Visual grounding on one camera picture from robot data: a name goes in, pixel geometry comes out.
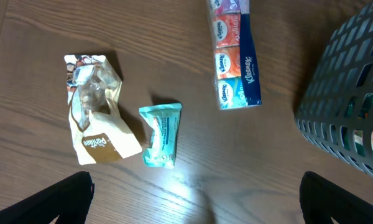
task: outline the wooden table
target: wooden table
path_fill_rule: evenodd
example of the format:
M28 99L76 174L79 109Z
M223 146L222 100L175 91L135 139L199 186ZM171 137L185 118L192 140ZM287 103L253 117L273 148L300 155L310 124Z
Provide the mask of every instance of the wooden table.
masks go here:
M252 0L263 105L219 111L204 0L0 0L0 210L79 170L96 184L87 223L303 223L312 170L373 204L373 179L308 143L293 107L333 30L368 1ZM121 115L183 104L173 170L140 155L80 166L68 124L69 53L105 53Z

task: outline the plastic laundry basket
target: plastic laundry basket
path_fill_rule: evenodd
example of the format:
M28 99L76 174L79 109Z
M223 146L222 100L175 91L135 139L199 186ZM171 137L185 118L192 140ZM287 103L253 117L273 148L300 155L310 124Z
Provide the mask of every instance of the plastic laundry basket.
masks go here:
M373 176L373 3L331 36L295 121L312 144Z

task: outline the crumpled snack wrapper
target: crumpled snack wrapper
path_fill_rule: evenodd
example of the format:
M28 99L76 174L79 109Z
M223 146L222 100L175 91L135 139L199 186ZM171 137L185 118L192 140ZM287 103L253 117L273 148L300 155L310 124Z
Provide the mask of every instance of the crumpled snack wrapper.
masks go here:
M142 148L121 119L122 80L104 55L66 55L69 123L80 165L112 162Z

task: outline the blue tissue pack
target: blue tissue pack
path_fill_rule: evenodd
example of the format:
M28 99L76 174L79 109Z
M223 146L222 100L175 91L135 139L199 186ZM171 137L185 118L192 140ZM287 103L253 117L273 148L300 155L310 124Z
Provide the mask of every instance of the blue tissue pack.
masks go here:
M181 103L146 106L139 109L140 115L153 129L150 148L142 153L142 160L146 166L174 168L181 109Z

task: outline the empty snack bag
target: empty snack bag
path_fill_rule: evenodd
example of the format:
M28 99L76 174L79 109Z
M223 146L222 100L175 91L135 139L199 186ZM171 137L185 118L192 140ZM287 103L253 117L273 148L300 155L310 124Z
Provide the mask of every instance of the empty snack bag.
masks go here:
M69 123L80 165L112 162L142 151L121 119L122 80L104 55L66 55Z
M148 167L174 168L175 140L180 122L181 103L146 106L139 113L154 130L151 147L142 153L142 160Z

